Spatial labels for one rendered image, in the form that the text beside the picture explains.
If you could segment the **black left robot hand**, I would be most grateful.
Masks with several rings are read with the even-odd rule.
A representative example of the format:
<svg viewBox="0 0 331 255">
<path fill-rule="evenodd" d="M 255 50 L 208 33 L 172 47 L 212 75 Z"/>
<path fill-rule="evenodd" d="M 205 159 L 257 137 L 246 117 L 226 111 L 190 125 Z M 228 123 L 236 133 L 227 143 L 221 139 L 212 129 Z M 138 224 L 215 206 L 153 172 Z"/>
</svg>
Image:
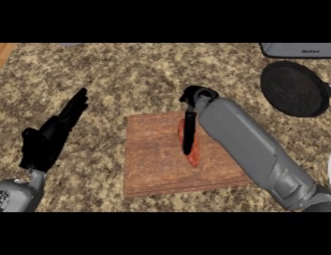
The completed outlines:
<svg viewBox="0 0 331 255">
<path fill-rule="evenodd" d="M 51 116 L 39 128 L 26 127 L 21 131 L 21 168 L 47 172 L 53 167 L 69 133 L 88 107 L 87 99 L 87 89 L 81 88 L 60 114 Z"/>
</svg>

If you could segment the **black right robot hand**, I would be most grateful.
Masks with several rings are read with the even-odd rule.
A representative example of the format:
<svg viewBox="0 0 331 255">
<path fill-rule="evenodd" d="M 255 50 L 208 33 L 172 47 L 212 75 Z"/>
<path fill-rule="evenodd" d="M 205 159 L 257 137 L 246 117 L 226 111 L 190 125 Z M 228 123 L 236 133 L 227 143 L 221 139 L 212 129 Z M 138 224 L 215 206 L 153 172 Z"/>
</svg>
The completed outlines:
<svg viewBox="0 0 331 255">
<path fill-rule="evenodd" d="M 189 86 L 181 93 L 178 101 L 186 103 L 187 108 L 184 111 L 184 123 L 183 123 L 183 139 L 181 139 L 181 151 L 184 155 L 190 155 L 193 146 L 193 134 L 194 134 L 194 102 L 200 97 L 215 99 L 218 97 L 218 92 L 211 88 L 200 86 Z"/>
</svg>

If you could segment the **orange sweet potato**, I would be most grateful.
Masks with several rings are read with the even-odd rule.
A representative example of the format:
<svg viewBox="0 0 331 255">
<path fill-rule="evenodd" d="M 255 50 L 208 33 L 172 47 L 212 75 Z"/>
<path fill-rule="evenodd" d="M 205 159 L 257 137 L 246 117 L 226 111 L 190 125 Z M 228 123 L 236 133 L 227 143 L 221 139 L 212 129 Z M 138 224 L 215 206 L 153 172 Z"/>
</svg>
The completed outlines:
<svg viewBox="0 0 331 255">
<path fill-rule="evenodd" d="M 177 126 L 177 134 L 178 134 L 178 142 L 183 142 L 183 128 L 184 128 L 184 120 L 178 121 L 178 126 Z M 192 148 L 190 148 L 190 153 L 184 157 L 189 164 L 193 167 L 199 166 L 199 145 L 197 145 L 197 135 L 193 136 L 193 142 L 192 142 Z"/>
</svg>

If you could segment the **brown wooden cutting board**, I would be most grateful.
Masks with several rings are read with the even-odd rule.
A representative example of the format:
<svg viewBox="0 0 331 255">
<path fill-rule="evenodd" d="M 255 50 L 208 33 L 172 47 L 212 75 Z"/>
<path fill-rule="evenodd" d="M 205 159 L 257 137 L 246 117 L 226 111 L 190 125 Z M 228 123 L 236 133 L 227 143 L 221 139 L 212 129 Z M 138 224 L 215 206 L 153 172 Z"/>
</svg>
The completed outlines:
<svg viewBox="0 0 331 255">
<path fill-rule="evenodd" d="M 140 197 L 228 186 L 248 176 L 220 144 L 196 127 L 199 165 L 184 157 L 177 135 L 183 112 L 128 116 L 124 196 Z"/>
</svg>

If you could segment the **black frying pan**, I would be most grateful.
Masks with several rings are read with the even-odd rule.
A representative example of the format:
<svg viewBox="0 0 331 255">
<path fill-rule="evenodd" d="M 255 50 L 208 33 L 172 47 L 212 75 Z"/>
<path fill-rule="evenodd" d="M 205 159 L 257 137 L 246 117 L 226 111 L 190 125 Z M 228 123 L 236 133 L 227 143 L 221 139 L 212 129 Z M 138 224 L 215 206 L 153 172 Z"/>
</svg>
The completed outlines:
<svg viewBox="0 0 331 255">
<path fill-rule="evenodd" d="M 331 83 L 298 63 L 270 63 L 260 74 L 260 89 L 271 106 L 292 117 L 316 118 L 329 108 Z"/>
</svg>

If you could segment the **grey appliance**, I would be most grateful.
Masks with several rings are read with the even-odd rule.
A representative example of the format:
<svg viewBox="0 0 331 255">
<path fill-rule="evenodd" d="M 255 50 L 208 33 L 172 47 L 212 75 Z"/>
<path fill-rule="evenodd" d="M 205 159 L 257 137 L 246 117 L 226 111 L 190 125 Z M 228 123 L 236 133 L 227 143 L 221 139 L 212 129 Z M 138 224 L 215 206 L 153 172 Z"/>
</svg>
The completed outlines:
<svg viewBox="0 0 331 255">
<path fill-rule="evenodd" d="M 331 43 L 260 43 L 268 58 L 331 58 Z"/>
</svg>

